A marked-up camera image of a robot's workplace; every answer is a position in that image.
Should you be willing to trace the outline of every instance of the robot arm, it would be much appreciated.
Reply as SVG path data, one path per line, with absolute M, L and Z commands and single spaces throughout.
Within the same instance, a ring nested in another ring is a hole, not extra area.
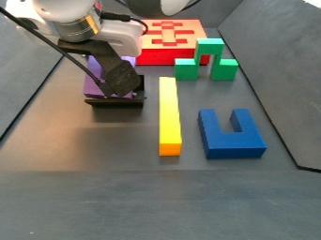
M 152 17 L 173 15 L 199 1 L 122 0 L 135 14 L 144 16 L 144 13 L 151 13 Z M 24 22 L 24 24 L 16 22 L 20 25 L 17 29 L 32 41 L 37 39 L 35 36 L 41 38 L 41 35 L 51 41 L 60 39 L 60 49 L 56 50 L 90 74 L 106 97 L 112 93 L 122 97 L 139 85 L 140 79 L 131 64 L 118 56 L 140 54 L 143 27 L 138 22 L 131 21 L 131 17 L 127 18 L 128 22 L 102 18 L 104 14 L 102 14 L 100 0 L 86 0 L 82 3 L 79 0 L 8 0 L 7 11 L 20 19 L 20 22 Z M 96 60 L 100 60 L 106 70 L 104 82 L 99 81 L 63 49 L 70 53 L 91 53 Z

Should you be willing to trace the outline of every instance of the green block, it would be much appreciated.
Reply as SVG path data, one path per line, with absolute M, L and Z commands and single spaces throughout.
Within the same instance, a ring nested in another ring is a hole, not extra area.
M 234 80 L 238 69 L 235 59 L 221 59 L 217 63 L 211 65 L 210 78 L 213 80 Z
M 199 65 L 194 59 L 177 58 L 174 75 L 177 80 L 197 80 Z
M 222 38 L 199 38 L 197 39 L 195 47 L 195 62 L 199 64 L 202 55 L 217 55 L 221 57 L 225 48 L 225 41 Z

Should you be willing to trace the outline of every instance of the cable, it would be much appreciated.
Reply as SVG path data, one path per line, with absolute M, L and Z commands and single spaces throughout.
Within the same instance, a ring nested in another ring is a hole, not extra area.
M 112 13 L 112 12 L 107 12 L 107 11 L 103 11 L 100 13 L 100 19 L 104 19 L 104 20 L 114 20 L 114 21 L 122 21 L 122 22 L 130 22 L 131 20 L 140 23 L 144 27 L 146 27 L 146 30 L 143 32 L 143 35 L 147 34 L 148 32 L 148 26 L 147 24 L 139 20 L 139 19 L 135 19 L 132 18 L 130 15 L 127 14 L 116 14 L 116 13 Z
M 90 75 L 96 85 L 100 85 L 100 80 L 95 77 L 94 73 L 75 60 L 75 58 L 67 54 L 41 34 L 39 34 L 28 25 L 25 25 L 15 16 L 12 16 L 1 7 L 0 12 L 28 32 L 31 32 L 36 37 L 39 37 L 56 51 L 59 51 L 71 61 L 72 63 L 80 67 L 80 69 Z
M 146 27 L 146 30 L 144 30 L 144 32 L 143 32 L 143 34 L 142 34 L 142 35 L 146 35 L 147 32 L 148 32 L 148 26 L 147 26 L 147 24 L 146 24 L 142 20 L 135 19 L 135 18 L 132 18 L 132 17 L 130 17 L 130 19 L 131 19 L 132 21 L 140 23 L 140 24 Z

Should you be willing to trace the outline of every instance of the purple block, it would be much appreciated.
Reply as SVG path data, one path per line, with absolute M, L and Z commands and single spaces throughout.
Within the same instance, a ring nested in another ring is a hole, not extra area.
M 135 67 L 135 57 L 130 56 L 123 56 L 123 60 L 130 61 L 131 65 Z M 88 70 L 94 73 L 94 75 L 102 80 L 103 80 L 103 68 L 98 64 L 95 58 L 90 56 L 88 58 Z M 96 86 L 92 78 L 86 75 L 86 83 L 84 83 L 84 88 L 83 92 L 87 98 L 104 98 L 104 94 L 100 91 L 99 87 Z M 132 92 L 128 92 L 122 98 L 128 98 L 132 99 Z

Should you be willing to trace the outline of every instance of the orange block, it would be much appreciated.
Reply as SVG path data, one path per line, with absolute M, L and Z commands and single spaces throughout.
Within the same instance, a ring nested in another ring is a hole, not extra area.
M 143 36 L 136 65 L 174 65 L 175 58 L 193 58 L 198 38 L 207 38 L 199 20 L 143 20 L 148 33 Z M 201 64 L 210 62 L 203 55 Z

